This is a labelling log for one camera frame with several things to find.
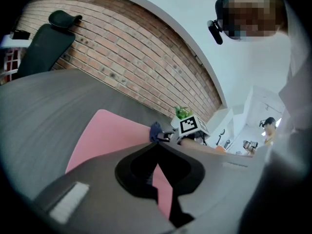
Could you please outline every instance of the chair backrest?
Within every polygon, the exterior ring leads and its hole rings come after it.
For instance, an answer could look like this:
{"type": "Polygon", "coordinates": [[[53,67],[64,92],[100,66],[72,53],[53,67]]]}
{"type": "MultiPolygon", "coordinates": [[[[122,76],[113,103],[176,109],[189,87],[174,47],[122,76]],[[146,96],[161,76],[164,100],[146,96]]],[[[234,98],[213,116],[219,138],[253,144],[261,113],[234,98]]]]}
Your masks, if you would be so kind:
{"type": "Polygon", "coordinates": [[[51,24],[41,26],[20,63],[18,77],[51,70],[75,38],[75,34],[59,31],[51,24]]]}

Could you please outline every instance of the vr headset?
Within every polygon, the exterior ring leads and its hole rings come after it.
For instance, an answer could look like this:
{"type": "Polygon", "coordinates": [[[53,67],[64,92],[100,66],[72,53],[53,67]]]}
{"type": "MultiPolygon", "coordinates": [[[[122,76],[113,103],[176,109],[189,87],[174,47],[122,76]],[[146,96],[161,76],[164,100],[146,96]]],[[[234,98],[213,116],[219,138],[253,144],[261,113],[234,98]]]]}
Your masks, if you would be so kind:
{"type": "MultiPolygon", "coordinates": [[[[221,45],[223,43],[222,37],[220,35],[220,33],[222,33],[223,29],[218,23],[218,20],[222,19],[222,17],[223,17],[222,16],[222,14],[223,14],[223,2],[224,2],[224,0],[217,0],[215,2],[214,7],[215,7],[217,19],[214,21],[209,20],[207,22],[207,26],[208,26],[210,33],[213,35],[216,43],[219,45],[221,45]]],[[[230,37],[232,39],[237,39],[234,37],[234,33],[232,33],[232,32],[227,34],[227,35],[228,35],[228,37],[230,37]]]]}

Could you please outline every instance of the gray table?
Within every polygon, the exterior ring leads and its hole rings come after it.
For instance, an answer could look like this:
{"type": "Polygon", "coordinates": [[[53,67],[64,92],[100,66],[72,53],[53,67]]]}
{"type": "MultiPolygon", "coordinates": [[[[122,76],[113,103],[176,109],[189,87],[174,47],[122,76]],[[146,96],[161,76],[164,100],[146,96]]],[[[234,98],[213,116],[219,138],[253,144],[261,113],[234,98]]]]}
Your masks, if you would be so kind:
{"type": "Polygon", "coordinates": [[[64,174],[98,109],[146,126],[158,121],[164,130],[171,129],[168,117],[77,69],[0,86],[0,159],[15,188],[33,199],[64,174]]]}

